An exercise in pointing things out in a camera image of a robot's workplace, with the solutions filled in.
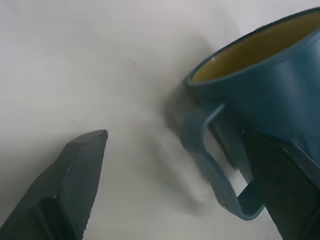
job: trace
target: white surface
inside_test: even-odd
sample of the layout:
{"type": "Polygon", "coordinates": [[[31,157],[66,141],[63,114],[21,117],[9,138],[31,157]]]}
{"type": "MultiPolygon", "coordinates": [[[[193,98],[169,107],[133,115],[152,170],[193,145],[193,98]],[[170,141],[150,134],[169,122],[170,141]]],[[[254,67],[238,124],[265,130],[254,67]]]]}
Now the white surface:
{"type": "Polygon", "coordinates": [[[68,141],[108,129],[85,240],[281,239],[217,204],[163,109],[215,50],[317,2],[0,1],[0,225],[68,141]]]}

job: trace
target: mug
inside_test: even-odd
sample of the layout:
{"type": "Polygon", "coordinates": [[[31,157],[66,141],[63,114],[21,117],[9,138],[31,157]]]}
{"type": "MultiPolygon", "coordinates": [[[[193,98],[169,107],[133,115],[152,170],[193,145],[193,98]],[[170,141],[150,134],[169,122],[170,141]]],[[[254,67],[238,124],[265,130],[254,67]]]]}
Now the mug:
{"type": "Polygon", "coordinates": [[[181,143],[232,214],[252,220],[264,207],[244,130],[291,141],[320,165],[320,8],[287,16],[227,45],[200,63],[186,85],[200,105],[184,120],[181,143]],[[204,146],[207,127],[248,183],[238,197],[204,146]]]}

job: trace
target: mug rim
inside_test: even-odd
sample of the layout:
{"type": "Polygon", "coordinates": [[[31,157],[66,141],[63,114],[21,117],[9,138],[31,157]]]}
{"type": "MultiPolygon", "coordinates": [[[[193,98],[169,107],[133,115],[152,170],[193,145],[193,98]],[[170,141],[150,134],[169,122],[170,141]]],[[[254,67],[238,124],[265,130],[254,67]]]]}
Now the mug rim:
{"type": "Polygon", "coordinates": [[[257,69],[260,69],[260,68],[265,68],[267,66],[271,66],[271,65],[274,65],[278,62],[282,62],[284,61],[285,59],[291,57],[293,54],[299,52],[301,49],[305,49],[307,48],[308,46],[312,45],[313,43],[315,43],[317,40],[319,40],[319,37],[320,37],[320,27],[317,28],[315,31],[313,31],[312,33],[310,33],[309,35],[307,35],[306,37],[304,37],[303,39],[299,40],[298,42],[296,42],[295,44],[293,44],[292,46],[258,62],[258,63],[255,63],[253,65],[250,65],[248,67],[245,67],[241,70],[238,70],[236,72],[233,72],[231,74],[228,74],[226,76],[221,76],[221,77],[217,77],[217,78],[214,78],[214,79],[210,79],[208,81],[204,81],[204,82],[194,82],[193,81],[193,78],[194,78],[194,75],[198,72],[198,70],[200,68],[202,68],[206,63],[208,63],[209,61],[211,61],[211,59],[213,59],[215,56],[219,55],[220,53],[222,53],[223,51],[227,50],[228,48],[232,47],[233,45],[235,44],[238,44],[240,42],[242,42],[243,40],[251,37],[252,35],[255,35],[259,32],[262,32],[268,28],[271,28],[277,24],[280,24],[280,23],[283,23],[283,22],[286,22],[288,20],[291,20],[291,19],[294,19],[294,18],[298,18],[298,17],[301,17],[301,16],[304,16],[304,15],[308,15],[308,14],[311,14],[311,13],[315,13],[315,12],[319,12],[320,13],[320,7],[315,7],[315,8],[311,8],[311,9],[307,9],[307,10],[304,10],[304,11],[300,11],[300,12],[297,12],[295,14],[292,14],[292,15],[289,15],[289,16],[286,16],[286,17],[283,17],[277,21],[274,21],[274,22],[271,22],[267,25],[263,25],[259,28],[257,28],[256,30],[238,38],[237,40],[229,43],[228,45],[222,47],[221,49],[219,49],[218,51],[216,51],[214,54],[210,55],[209,57],[207,57],[205,60],[203,60],[200,64],[198,64],[187,76],[186,78],[186,83],[189,85],[189,86],[201,86],[201,85],[207,85],[207,84],[212,84],[212,83],[219,83],[221,81],[227,81],[227,80],[230,80],[232,79],[233,77],[235,76],[243,76],[243,75],[246,75],[248,74],[248,72],[250,70],[257,70],[257,69]]]}

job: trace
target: teal mug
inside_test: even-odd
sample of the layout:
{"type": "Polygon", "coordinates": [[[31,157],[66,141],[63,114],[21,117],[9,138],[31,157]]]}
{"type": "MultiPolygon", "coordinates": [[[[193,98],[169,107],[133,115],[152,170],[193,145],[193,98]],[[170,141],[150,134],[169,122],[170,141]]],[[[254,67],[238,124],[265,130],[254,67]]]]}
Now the teal mug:
{"type": "Polygon", "coordinates": [[[181,143],[206,173],[218,202],[232,214],[252,220],[264,208],[243,130],[291,141],[320,165],[320,8],[241,37],[200,63],[186,84],[200,106],[184,120],[181,143]],[[248,183],[238,197],[204,146],[207,127],[248,183]]]}

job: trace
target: mug handle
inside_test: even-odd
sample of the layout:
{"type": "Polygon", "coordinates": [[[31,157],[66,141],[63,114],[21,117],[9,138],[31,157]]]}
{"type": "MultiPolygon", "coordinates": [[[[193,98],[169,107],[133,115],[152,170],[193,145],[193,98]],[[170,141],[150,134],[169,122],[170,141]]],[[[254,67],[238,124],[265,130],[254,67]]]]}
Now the mug handle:
{"type": "Polygon", "coordinates": [[[219,204],[230,213],[249,221],[256,218],[265,207],[255,182],[250,182],[237,197],[230,181],[204,144],[206,128],[225,107],[225,103],[210,103],[196,108],[183,121],[180,140],[206,174],[219,204]]]}

